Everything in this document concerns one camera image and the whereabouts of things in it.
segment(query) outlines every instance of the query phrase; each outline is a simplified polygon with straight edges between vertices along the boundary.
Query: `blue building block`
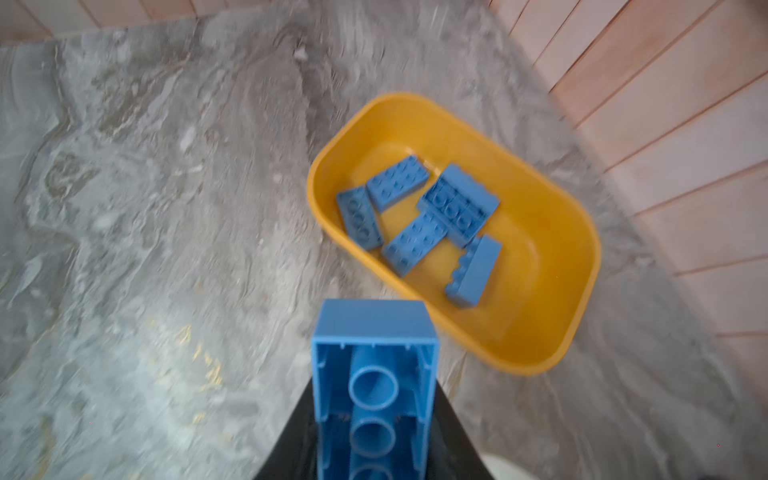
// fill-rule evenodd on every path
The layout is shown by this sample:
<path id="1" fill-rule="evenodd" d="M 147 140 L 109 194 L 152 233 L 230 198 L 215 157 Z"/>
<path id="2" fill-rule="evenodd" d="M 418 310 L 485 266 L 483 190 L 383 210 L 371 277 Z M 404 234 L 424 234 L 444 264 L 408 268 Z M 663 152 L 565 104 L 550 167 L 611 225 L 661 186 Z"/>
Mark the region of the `blue building block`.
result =
<path id="1" fill-rule="evenodd" d="M 502 245 L 489 235 L 467 245 L 467 252 L 459 257 L 458 268 L 453 270 L 453 281 L 445 287 L 448 298 L 458 306 L 476 306 L 500 251 Z"/>
<path id="2" fill-rule="evenodd" d="M 364 187 L 344 190 L 336 194 L 336 203 L 344 219 L 344 228 L 349 238 L 355 240 L 364 250 L 371 250 L 384 244 L 376 213 L 371 207 Z"/>
<path id="3" fill-rule="evenodd" d="M 448 227 L 448 238 L 464 248 L 496 210 L 498 198 L 450 164 L 416 206 L 434 214 Z"/>
<path id="4" fill-rule="evenodd" d="M 398 275 L 408 273 L 445 237 L 448 229 L 432 214 L 420 214 L 382 249 L 382 255 Z"/>
<path id="5" fill-rule="evenodd" d="M 368 195 L 379 212 L 423 187 L 429 172 L 413 155 L 405 157 L 366 182 Z"/>
<path id="6" fill-rule="evenodd" d="M 312 337 L 318 480 L 423 480 L 440 342 L 423 302 L 323 302 Z"/>

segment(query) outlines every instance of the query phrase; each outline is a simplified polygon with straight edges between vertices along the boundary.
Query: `yellow tray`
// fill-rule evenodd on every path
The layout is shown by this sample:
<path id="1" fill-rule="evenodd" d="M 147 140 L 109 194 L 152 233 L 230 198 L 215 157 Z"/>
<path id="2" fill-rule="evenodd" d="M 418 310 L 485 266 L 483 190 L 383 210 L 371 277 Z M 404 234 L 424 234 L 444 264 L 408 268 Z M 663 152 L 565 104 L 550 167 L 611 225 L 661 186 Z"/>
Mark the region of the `yellow tray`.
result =
<path id="1" fill-rule="evenodd" d="M 480 234 L 500 241 L 502 252 L 474 308 L 458 308 L 443 292 L 462 255 L 448 240 L 401 278 L 380 248 L 366 252 L 344 230 L 336 193 L 409 154 L 431 176 L 379 215 L 385 242 L 416 217 L 416 201 L 450 163 L 501 201 Z M 374 99 L 317 155 L 306 189 L 317 221 L 339 245 L 404 297 L 423 300 L 437 326 L 487 363 L 532 375 L 565 355 L 600 268 L 590 217 L 571 195 L 437 104 L 407 93 Z"/>

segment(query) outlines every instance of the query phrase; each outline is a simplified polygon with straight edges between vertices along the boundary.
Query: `yellow bin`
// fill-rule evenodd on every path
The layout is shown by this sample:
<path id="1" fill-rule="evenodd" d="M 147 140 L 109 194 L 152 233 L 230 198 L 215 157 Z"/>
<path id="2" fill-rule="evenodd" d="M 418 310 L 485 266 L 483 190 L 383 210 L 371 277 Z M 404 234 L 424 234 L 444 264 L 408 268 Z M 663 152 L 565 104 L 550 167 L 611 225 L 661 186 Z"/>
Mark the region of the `yellow bin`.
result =
<path id="1" fill-rule="evenodd" d="M 501 201 L 480 234 L 500 241 L 502 252 L 474 308 L 458 308 L 443 292 L 462 255 L 447 239 L 401 278 L 380 248 L 366 252 L 344 230 L 336 194 L 409 154 L 431 176 L 379 215 L 385 242 L 416 217 L 416 201 L 450 163 Z M 374 99 L 317 155 L 306 188 L 317 221 L 339 245 L 405 298 L 423 300 L 437 326 L 487 363 L 532 375 L 565 355 L 600 269 L 590 217 L 570 194 L 437 104 L 407 93 Z"/>

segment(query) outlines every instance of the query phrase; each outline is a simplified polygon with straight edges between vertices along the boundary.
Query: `blue brick held by gripper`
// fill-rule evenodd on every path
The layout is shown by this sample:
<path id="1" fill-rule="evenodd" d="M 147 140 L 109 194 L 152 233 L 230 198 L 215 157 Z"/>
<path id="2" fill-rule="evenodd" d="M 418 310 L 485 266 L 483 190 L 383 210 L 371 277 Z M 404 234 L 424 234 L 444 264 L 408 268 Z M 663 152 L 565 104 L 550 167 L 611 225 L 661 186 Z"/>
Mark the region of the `blue brick held by gripper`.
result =
<path id="1" fill-rule="evenodd" d="M 379 212 L 423 187 L 429 172 L 414 155 L 405 157 L 366 182 L 368 195 Z"/>
<path id="2" fill-rule="evenodd" d="M 498 204 L 494 194 L 450 164 L 416 206 L 443 222 L 448 228 L 448 239 L 463 248 L 475 238 Z"/>
<path id="3" fill-rule="evenodd" d="M 312 337 L 318 480 L 423 480 L 440 342 L 423 302 L 323 302 Z"/>
<path id="4" fill-rule="evenodd" d="M 382 255 L 398 275 L 408 273 L 438 244 L 448 229 L 430 213 L 420 214 L 402 232 L 387 243 Z"/>
<path id="5" fill-rule="evenodd" d="M 453 270 L 453 281 L 445 287 L 448 298 L 460 307 L 476 306 L 501 251 L 502 245 L 489 235 L 470 242 Z"/>
<path id="6" fill-rule="evenodd" d="M 364 187 L 355 187 L 336 194 L 336 203 L 344 219 L 347 235 L 364 250 L 371 250 L 384 244 L 384 237 L 376 212 L 371 207 Z"/>

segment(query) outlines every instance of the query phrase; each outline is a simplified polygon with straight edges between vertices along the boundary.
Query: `blue lego brick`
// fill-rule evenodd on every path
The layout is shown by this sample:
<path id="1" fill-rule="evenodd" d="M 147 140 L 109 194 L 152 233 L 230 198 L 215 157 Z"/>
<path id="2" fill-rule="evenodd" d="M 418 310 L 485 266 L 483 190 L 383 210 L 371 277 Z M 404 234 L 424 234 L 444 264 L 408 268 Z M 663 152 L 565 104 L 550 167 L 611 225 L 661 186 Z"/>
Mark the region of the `blue lego brick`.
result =
<path id="1" fill-rule="evenodd" d="M 453 281 L 445 287 L 445 294 L 458 306 L 476 306 L 488 283 L 502 245 L 489 235 L 475 238 L 453 270 Z"/>
<path id="2" fill-rule="evenodd" d="M 344 190 L 336 194 L 336 203 L 344 219 L 344 228 L 349 238 L 355 240 L 365 250 L 371 250 L 384 244 L 384 237 L 376 213 L 371 207 L 364 187 Z"/>
<path id="3" fill-rule="evenodd" d="M 420 214 L 382 249 L 382 255 L 398 275 L 408 273 L 445 237 L 448 229 L 435 216 Z"/>
<path id="4" fill-rule="evenodd" d="M 423 302 L 323 302 L 312 337 L 318 480 L 423 480 L 440 342 Z"/>
<path id="5" fill-rule="evenodd" d="M 448 227 L 448 239 L 463 248 L 475 238 L 498 203 L 494 194 L 450 164 L 416 206 L 443 222 Z"/>
<path id="6" fill-rule="evenodd" d="M 429 172 L 413 155 L 405 157 L 366 182 L 368 195 L 379 212 L 390 208 L 423 187 Z"/>

